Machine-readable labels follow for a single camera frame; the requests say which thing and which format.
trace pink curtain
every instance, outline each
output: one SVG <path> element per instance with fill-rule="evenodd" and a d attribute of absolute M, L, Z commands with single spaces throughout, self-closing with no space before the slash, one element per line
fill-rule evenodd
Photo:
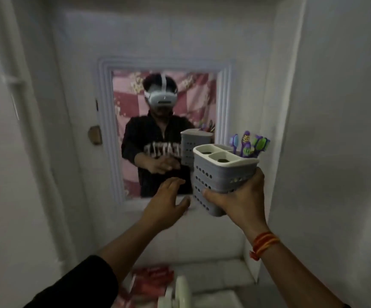
<path fill-rule="evenodd" d="M 142 82 L 151 72 L 113 71 L 114 108 L 117 117 L 118 140 L 124 136 L 126 124 L 132 117 L 147 115 L 148 107 L 144 99 Z M 178 85 L 178 101 L 173 111 L 186 116 L 196 127 L 215 123 L 217 82 L 214 73 L 186 73 L 164 71 Z M 127 160 L 122 160 L 123 181 L 127 197 L 140 196 L 137 168 Z"/>

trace person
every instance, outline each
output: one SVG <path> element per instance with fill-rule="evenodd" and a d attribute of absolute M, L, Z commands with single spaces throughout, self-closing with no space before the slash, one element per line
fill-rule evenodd
<path fill-rule="evenodd" d="M 110 308 L 117 296 L 118 285 L 146 246 L 159 232 L 174 225 L 189 207 L 188 196 L 179 205 L 175 204 L 178 189 L 184 183 L 183 179 L 175 177 L 163 182 L 137 223 L 96 256 L 90 256 L 53 286 L 37 294 L 26 308 Z M 238 190 L 219 194 L 207 189 L 204 197 L 223 208 L 253 242 L 270 231 L 265 221 L 263 190 L 264 175 L 258 168 L 255 175 Z M 261 259 L 288 307 L 348 307 L 280 241 L 266 249 Z"/>
<path fill-rule="evenodd" d="M 168 92 L 177 93 L 177 84 L 165 76 Z M 162 76 L 153 73 L 143 81 L 147 93 L 162 90 Z M 171 106 L 156 107 L 146 97 L 149 108 L 147 116 L 133 117 L 126 125 L 121 154 L 138 167 L 141 197 L 152 197 L 161 183 L 170 177 L 185 180 L 179 194 L 192 192 L 190 168 L 181 165 L 181 132 L 193 129 L 194 125 L 185 117 L 173 114 Z"/>

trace person's left hand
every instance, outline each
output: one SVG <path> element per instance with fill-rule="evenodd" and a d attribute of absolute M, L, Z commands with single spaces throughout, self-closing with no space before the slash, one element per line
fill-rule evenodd
<path fill-rule="evenodd" d="M 179 205 L 176 205 L 178 188 L 185 180 L 178 177 L 168 178 L 160 185 L 157 193 L 148 203 L 140 222 L 160 232 L 174 225 L 188 209 L 189 196 L 185 196 Z"/>

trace gray toothbrush holder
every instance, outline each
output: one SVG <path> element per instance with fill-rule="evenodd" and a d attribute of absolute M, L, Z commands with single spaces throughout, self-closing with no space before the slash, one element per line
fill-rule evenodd
<path fill-rule="evenodd" d="M 208 188 L 219 193 L 233 192 L 254 174 L 259 163 L 256 158 L 241 158 L 224 145 L 207 144 L 197 146 L 194 153 L 192 186 L 194 199 L 212 216 L 223 216 L 225 212 L 203 197 Z"/>
<path fill-rule="evenodd" d="M 188 129 L 181 132 L 181 164 L 191 169 L 194 167 L 194 147 L 210 144 L 213 134 L 199 129 Z"/>

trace person wearing vr headset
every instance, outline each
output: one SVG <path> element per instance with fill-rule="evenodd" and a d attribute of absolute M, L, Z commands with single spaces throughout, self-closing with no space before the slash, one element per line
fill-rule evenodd
<path fill-rule="evenodd" d="M 179 194 L 192 192 L 190 168 L 180 164 L 181 132 L 193 129 L 185 117 L 173 114 L 177 84 L 168 76 L 153 73 L 143 81 L 149 112 L 133 117 L 126 125 L 121 154 L 138 167 L 141 197 L 153 197 L 170 177 L 185 180 Z"/>

